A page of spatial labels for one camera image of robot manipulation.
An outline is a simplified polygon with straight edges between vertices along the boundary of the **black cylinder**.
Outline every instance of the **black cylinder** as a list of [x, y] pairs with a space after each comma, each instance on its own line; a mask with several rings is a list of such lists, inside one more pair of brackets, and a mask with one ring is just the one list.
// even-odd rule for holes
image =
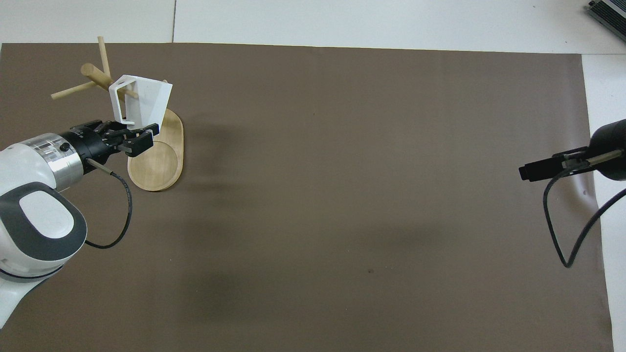
[[[596, 157], [614, 150], [626, 150], [626, 120], [609, 123], [598, 128], [591, 137], [585, 158]], [[625, 157], [600, 163], [596, 165], [595, 169], [612, 180], [626, 180]]]
[[95, 169], [85, 159], [90, 158], [104, 165], [111, 154], [119, 152], [119, 150], [103, 142], [99, 134], [86, 126], [73, 127], [67, 132], [59, 133], [59, 135], [70, 142], [78, 152], [83, 162], [83, 174]]

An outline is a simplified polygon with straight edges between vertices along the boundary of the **cable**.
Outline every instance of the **cable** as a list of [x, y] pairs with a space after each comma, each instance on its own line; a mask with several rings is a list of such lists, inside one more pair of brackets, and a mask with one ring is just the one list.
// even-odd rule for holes
[[[97, 163], [94, 160], [92, 160], [92, 159], [87, 159], [87, 162], [90, 165], [93, 165], [95, 167], [98, 167], [98, 168], [102, 169], [101, 168], [102, 165], [98, 164], [100, 167], [95, 165]], [[111, 247], [115, 246], [117, 243], [119, 243], [121, 241], [121, 239], [124, 238], [124, 235], [126, 234], [126, 231], [128, 230], [128, 226], [130, 225], [130, 218], [133, 215], [133, 196], [130, 194], [130, 188], [128, 187], [128, 184], [117, 173], [114, 173], [113, 171], [111, 171], [109, 173], [108, 171], [105, 171], [105, 172], [107, 172], [109, 175], [111, 175], [111, 176], [115, 177], [116, 179], [118, 179], [121, 182], [121, 184], [124, 185], [124, 188], [126, 189], [126, 196], [128, 197], [128, 215], [126, 216], [126, 223], [124, 224], [124, 228], [120, 232], [120, 235], [118, 236], [118, 238], [115, 241], [111, 242], [110, 244], [102, 246], [100, 244], [95, 244], [93, 242], [85, 240], [86, 244], [88, 244], [91, 247], [98, 248], [98, 249], [111, 248]]]
[[590, 165], [589, 161], [584, 161], [577, 165], [566, 168], [565, 170], [563, 170], [562, 172], [554, 176], [550, 180], [548, 185], [546, 186], [545, 191], [543, 191], [543, 211], [546, 215], [546, 221], [548, 222], [548, 229], [550, 230], [550, 236], [552, 237], [552, 242], [554, 243], [554, 247], [557, 250], [558, 257], [559, 259], [561, 259], [561, 263], [563, 264], [563, 266], [567, 268], [571, 267], [572, 264], [574, 263], [574, 259], [576, 258], [576, 255], [578, 254], [578, 250], [580, 249], [580, 246], [582, 245], [583, 240], [585, 239], [585, 237], [591, 230], [592, 226], [600, 218], [600, 216], [602, 216], [602, 214], [604, 214], [604, 212], [606, 212], [608, 208], [613, 206], [613, 204], [615, 204], [618, 200], [620, 200], [626, 195], [626, 189], [623, 189], [621, 192], [619, 192], [618, 194], [614, 195], [611, 199], [609, 199], [608, 202], [606, 202], [601, 208], [598, 209], [598, 211], [594, 213], [593, 216], [591, 216], [591, 219], [589, 219], [585, 227], [583, 227], [582, 231], [580, 232], [580, 235], [578, 235], [578, 239], [576, 240], [576, 243], [574, 244], [572, 253], [570, 254], [569, 259], [567, 259], [566, 261], [563, 256], [563, 252], [561, 251], [561, 247], [558, 245], [558, 239], [557, 239], [557, 235], [554, 233], [552, 220], [550, 220], [550, 212], [548, 211], [548, 193], [550, 192], [550, 189], [552, 188], [552, 186], [559, 179], [565, 176], [569, 176], [570, 173], [580, 170], [581, 168], [587, 168], [589, 167], [589, 165]]

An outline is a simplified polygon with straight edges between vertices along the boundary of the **wooden base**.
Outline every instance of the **wooden base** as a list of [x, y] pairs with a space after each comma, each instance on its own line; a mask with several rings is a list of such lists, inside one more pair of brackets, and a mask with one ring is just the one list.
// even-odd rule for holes
[[171, 110], [165, 110], [154, 146], [135, 158], [128, 158], [128, 175], [144, 190], [158, 192], [172, 186], [183, 170], [183, 123]]

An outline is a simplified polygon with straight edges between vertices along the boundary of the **black robot end effector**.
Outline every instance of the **black robot end effector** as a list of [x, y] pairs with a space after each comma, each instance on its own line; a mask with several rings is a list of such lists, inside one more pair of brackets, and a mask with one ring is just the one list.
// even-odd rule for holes
[[88, 173], [95, 168], [86, 159], [104, 165], [109, 156], [115, 153], [125, 152], [129, 157], [136, 157], [152, 147], [152, 136], [159, 133], [156, 123], [135, 130], [129, 130], [126, 126], [116, 121], [95, 120], [74, 126], [59, 135], [76, 149], [83, 161], [83, 172]]
[[528, 163], [519, 168], [522, 180], [531, 182], [551, 179], [568, 167], [584, 160], [590, 166], [570, 175], [598, 170], [609, 179], [626, 180], [626, 120], [600, 127], [591, 137], [588, 147], [580, 147], [552, 155], [548, 159]]
[[[580, 147], [567, 150], [556, 153], [550, 158], [528, 163], [519, 168], [520, 177], [522, 180], [529, 180], [530, 182], [551, 179], [567, 167], [580, 163], [587, 149], [588, 147]], [[574, 171], [572, 175], [591, 170], [593, 170], [592, 167], [584, 168]]]

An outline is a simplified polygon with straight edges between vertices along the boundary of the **brown mat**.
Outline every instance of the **brown mat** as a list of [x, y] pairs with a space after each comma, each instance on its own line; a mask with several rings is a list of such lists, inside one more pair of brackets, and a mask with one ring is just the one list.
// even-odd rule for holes
[[[185, 170], [114, 249], [83, 248], [18, 306], [3, 351], [611, 351], [599, 227], [562, 267], [545, 182], [517, 168], [586, 145], [579, 55], [108, 44], [113, 75], [174, 84]], [[4, 44], [0, 145], [112, 119], [61, 101], [97, 44]], [[107, 164], [126, 174], [126, 157]], [[116, 180], [65, 192], [89, 239]], [[571, 248], [590, 175], [551, 195]]]

